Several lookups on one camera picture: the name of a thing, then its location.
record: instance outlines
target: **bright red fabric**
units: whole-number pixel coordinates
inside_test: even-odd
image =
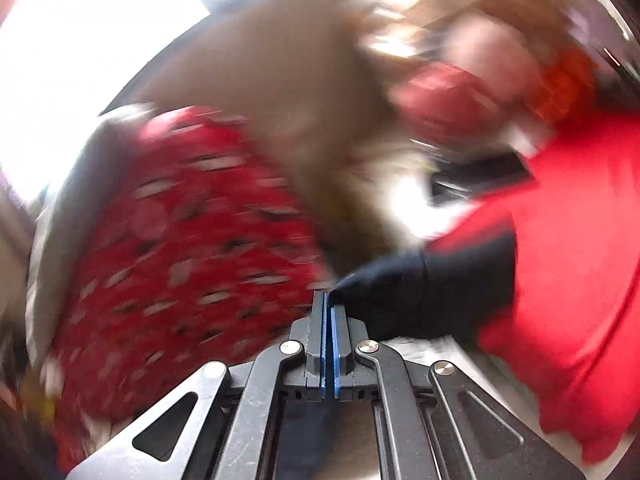
[[[640,408],[640,117],[594,112],[529,163],[444,248],[511,217],[516,301],[480,333],[536,394],[547,433],[603,460]]]
[[[324,267],[310,221],[240,131],[210,117],[149,122],[95,227],[52,347],[62,433],[82,413],[123,420],[210,360],[248,360],[312,302]]]

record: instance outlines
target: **black fabric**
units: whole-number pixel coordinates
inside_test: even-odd
[[[470,336],[513,303],[515,255],[508,230],[447,253],[386,256],[338,282],[330,301],[373,339]]]

